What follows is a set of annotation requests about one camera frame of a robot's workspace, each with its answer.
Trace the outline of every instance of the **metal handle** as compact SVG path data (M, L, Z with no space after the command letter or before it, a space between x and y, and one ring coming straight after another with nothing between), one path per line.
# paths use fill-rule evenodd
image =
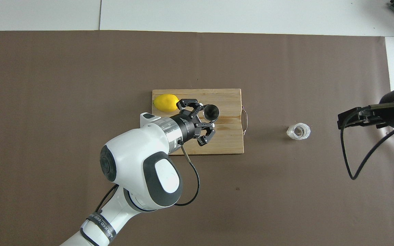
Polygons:
M247 111L246 111L246 109L244 109L244 105L241 105L241 112L242 112L242 111L244 111L244 113L246 114L246 129L244 129L244 130L242 131L242 135L244 136L244 135L246 135L247 128L249 127L249 117L247 116Z

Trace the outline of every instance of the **cutting board handle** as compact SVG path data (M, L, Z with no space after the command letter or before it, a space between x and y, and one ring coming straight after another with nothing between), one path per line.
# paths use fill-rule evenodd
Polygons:
M249 127L249 117L247 116L246 109L244 109L244 105L241 105L241 115L243 112L246 115L246 129L243 129L243 131L242 131L242 135L244 136L244 135L246 135L247 128Z

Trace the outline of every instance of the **white floor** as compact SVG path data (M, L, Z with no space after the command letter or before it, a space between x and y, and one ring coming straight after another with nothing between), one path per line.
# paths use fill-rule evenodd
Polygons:
M0 30L385 36L394 89L394 12L387 3L388 0L0 0Z

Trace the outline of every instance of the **small cup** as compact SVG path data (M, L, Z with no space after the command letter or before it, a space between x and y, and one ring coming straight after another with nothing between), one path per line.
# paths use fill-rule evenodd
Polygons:
M307 139L311 134L311 128L304 123L297 123L290 126L287 130L287 135L294 140Z

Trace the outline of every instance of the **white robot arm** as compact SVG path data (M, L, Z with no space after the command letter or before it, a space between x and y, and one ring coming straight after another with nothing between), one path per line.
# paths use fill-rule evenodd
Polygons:
M200 146L207 144L215 134L219 110L195 99L182 99L177 106L180 113L172 117L142 113L140 128L127 131L103 146L101 169L116 184L109 191L115 193L101 209L98 207L87 217L63 246L106 246L133 216L170 207L178 201L182 178L168 154L193 138L197 138ZM197 116L202 110L209 123L202 123ZM203 129L206 134L200 136Z

